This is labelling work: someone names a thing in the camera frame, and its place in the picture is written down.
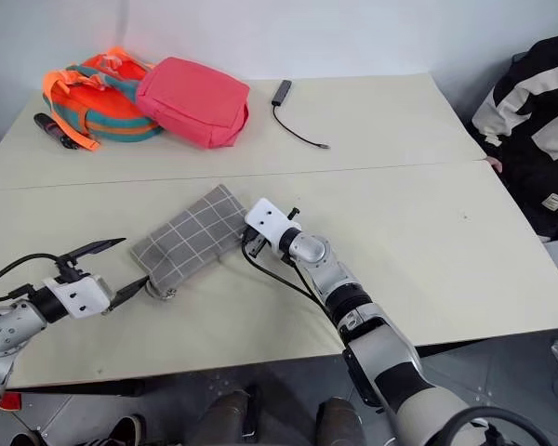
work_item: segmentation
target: pink pouch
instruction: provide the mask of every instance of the pink pouch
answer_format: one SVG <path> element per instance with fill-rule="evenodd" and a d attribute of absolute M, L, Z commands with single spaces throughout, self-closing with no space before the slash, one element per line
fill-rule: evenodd
<path fill-rule="evenodd" d="M 137 89 L 137 106 L 166 130 L 205 148 L 232 146 L 248 119 L 250 87 L 188 60 L 167 58 Z"/>

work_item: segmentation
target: sneaker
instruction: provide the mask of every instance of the sneaker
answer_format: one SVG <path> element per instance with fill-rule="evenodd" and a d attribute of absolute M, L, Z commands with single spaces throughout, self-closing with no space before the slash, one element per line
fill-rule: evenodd
<path fill-rule="evenodd" d="M 17 434 L 10 441 L 10 446 L 39 446 L 39 439 L 32 433 Z"/>
<path fill-rule="evenodd" d="M 140 415 L 125 416 L 115 425 L 108 439 L 113 439 L 124 446 L 139 446 L 145 441 L 146 425 Z"/>

